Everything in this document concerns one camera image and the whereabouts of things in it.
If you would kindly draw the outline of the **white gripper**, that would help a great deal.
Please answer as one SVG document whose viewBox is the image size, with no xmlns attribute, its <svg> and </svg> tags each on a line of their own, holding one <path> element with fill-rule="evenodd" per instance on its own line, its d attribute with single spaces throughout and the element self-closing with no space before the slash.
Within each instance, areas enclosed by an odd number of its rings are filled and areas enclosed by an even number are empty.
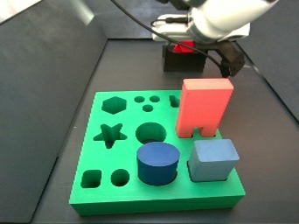
<svg viewBox="0 0 299 224">
<path fill-rule="evenodd" d="M 221 31 L 207 25 L 199 27 L 194 21 L 184 15 L 164 14 L 152 22 L 154 41 L 174 39 L 178 41 L 192 40 L 195 42 L 221 42 L 245 38 L 250 33 L 250 24 L 243 25 L 234 31 Z"/>
</svg>

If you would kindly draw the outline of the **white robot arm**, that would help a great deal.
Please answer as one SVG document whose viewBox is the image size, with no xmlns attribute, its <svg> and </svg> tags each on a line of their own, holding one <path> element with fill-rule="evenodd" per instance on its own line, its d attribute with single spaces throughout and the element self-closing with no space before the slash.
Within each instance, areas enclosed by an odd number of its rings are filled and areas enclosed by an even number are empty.
<svg viewBox="0 0 299 224">
<path fill-rule="evenodd" d="M 184 14 L 163 14 L 151 24 L 154 30 L 175 40 L 202 45 L 245 38 L 250 23 L 279 0 L 166 0 Z"/>
</svg>

